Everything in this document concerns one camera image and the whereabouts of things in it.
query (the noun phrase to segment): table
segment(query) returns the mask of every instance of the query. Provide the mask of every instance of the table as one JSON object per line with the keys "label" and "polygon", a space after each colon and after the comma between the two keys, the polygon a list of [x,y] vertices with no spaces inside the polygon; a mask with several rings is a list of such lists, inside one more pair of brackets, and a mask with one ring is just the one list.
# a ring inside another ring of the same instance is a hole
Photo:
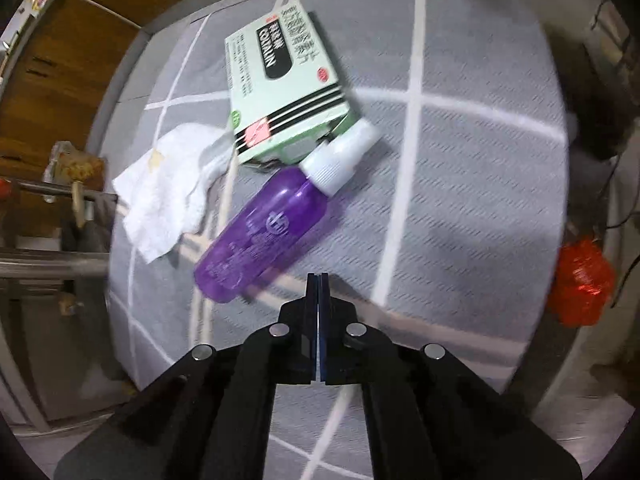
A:
{"label": "table", "polygon": [[[224,39],[286,1],[223,0],[191,23],[112,169],[183,122],[224,127]],[[193,265],[268,174],[233,161],[203,232],[149,265],[121,206],[109,290],[117,357],[145,386],[197,342],[242,342],[304,294],[308,272],[328,272],[365,322],[406,346],[439,342],[501,390],[540,318],[566,203],[564,108],[540,26],[512,0],[300,1],[382,141],[280,269],[229,304],[202,298]],[[278,387],[265,478],[314,472],[372,475],[352,386]]]}

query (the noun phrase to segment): white tissue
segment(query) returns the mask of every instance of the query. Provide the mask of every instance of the white tissue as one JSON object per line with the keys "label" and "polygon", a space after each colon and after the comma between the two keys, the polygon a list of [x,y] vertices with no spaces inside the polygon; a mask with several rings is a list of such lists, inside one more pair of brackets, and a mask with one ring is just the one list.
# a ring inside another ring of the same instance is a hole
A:
{"label": "white tissue", "polygon": [[113,180],[129,206],[127,237],[147,263],[168,253],[183,233],[200,230],[207,191],[226,172],[233,139],[228,130],[180,124]]}

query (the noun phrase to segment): bottle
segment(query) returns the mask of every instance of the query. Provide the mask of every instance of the bottle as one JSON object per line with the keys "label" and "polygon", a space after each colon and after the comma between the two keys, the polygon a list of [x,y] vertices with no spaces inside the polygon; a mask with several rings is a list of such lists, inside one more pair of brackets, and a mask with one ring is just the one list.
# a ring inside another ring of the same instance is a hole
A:
{"label": "bottle", "polygon": [[364,119],[279,170],[244,206],[194,268],[205,296],[228,303],[318,222],[329,199],[380,135]]}

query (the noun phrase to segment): red object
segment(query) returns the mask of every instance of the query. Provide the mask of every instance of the red object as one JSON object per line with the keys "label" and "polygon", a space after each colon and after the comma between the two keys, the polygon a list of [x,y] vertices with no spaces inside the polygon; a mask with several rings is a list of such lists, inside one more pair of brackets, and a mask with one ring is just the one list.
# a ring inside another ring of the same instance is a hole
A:
{"label": "red object", "polygon": [[591,240],[563,246],[546,306],[569,327],[593,325],[616,285],[609,262]]}
{"label": "red object", "polygon": [[4,202],[11,196],[11,183],[0,178],[0,202]]}
{"label": "red object", "polygon": [[326,83],[329,79],[329,71],[324,66],[318,69],[318,79],[322,83]]}

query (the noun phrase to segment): silver screw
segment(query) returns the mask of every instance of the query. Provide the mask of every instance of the silver screw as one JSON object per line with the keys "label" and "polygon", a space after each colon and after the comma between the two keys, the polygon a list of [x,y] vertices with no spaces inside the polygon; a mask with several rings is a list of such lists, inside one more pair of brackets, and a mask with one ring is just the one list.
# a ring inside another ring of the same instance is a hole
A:
{"label": "silver screw", "polygon": [[424,354],[431,359],[442,359],[447,351],[437,343],[431,343],[424,347]]}
{"label": "silver screw", "polygon": [[191,357],[196,361],[204,361],[213,355],[213,349],[209,345],[198,345],[191,350]]}
{"label": "silver screw", "polygon": [[367,327],[362,323],[349,323],[347,325],[347,334],[352,337],[360,337],[367,333]]}
{"label": "silver screw", "polygon": [[275,323],[269,327],[269,333],[274,337],[283,337],[289,333],[289,325]]}

